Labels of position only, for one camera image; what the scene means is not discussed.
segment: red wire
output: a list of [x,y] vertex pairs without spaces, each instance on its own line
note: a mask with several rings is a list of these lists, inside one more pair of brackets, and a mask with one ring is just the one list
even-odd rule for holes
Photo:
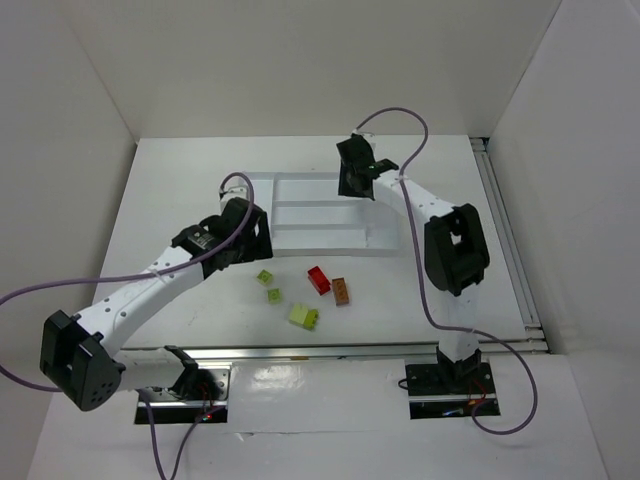
[[[475,378],[473,379],[473,383],[475,383],[482,392],[482,398],[480,400],[469,400],[469,404],[467,406],[472,406],[476,403],[482,403],[487,398],[487,390],[482,386],[482,384]],[[471,397],[471,384],[469,384],[469,397]]]
[[211,389],[209,388],[209,384],[205,384],[207,387],[207,393],[209,394],[209,406],[213,408],[213,395],[211,395]]
[[204,409],[207,405],[207,397],[209,396],[209,394],[202,385],[198,385],[198,388],[202,390],[202,412],[204,413]]

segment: lime green lego brick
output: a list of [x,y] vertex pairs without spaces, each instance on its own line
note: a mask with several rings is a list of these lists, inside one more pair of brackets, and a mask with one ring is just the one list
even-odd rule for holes
[[273,282],[273,275],[266,270],[263,270],[258,274],[256,280],[258,280],[262,285],[266,287],[271,282]]
[[309,310],[309,307],[296,303],[289,314],[289,322],[307,330],[313,330],[318,320],[318,310]]
[[307,316],[304,319],[304,323],[302,326],[307,330],[313,330],[316,326],[316,322],[318,321],[318,310],[309,310]]
[[296,303],[291,309],[291,313],[289,313],[289,321],[302,327],[307,318],[307,313],[309,313],[309,309],[307,307],[301,303]]
[[267,290],[267,301],[271,305],[276,305],[282,301],[282,294],[280,293],[279,288],[272,288],[271,290]]

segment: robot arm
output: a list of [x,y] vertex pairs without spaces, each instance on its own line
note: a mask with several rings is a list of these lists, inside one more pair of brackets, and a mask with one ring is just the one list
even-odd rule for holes
[[[365,197],[389,205],[407,216],[398,166],[389,160],[376,162],[373,147],[364,136],[353,134],[337,145],[340,153],[339,194]],[[448,325],[475,326],[477,284],[489,266],[489,252],[478,211],[472,205],[457,207],[405,179],[417,225],[424,225],[419,243],[424,268],[431,283],[445,295]],[[451,381],[465,377],[480,365],[476,336],[442,332],[438,363]]]
[[[120,349],[165,305],[215,271],[273,256],[267,214],[255,205],[235,240],[213,253],[238,228],[249,208],[247,200],[237,197],[223,205],[220,216],[180,232],[171,247],[142,272],[150,278],[129,283],[73,316],[58,311],[47,319],[40,369],[81,410],[99,407],[118,390],[163,387],[186,395],[194,385],[207,383],[207,372],[198,370],[197,363],[177,347]],[[171,271],[190,261],[192,265]]]

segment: white tray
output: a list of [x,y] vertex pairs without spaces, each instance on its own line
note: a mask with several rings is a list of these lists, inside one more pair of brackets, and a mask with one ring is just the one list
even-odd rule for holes
[[337,173],[245,173],[269,216],[274,256],[397,253],[396,213],[367,198],[338,196]]

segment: orange lego brick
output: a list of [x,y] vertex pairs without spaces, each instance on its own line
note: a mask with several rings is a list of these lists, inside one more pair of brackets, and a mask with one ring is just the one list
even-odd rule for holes
[[331,280],[331,289],[336,299],[336,305],[347,305],[349,303],[349,292],[347,292],[347,284],[344,278],[334,278]]

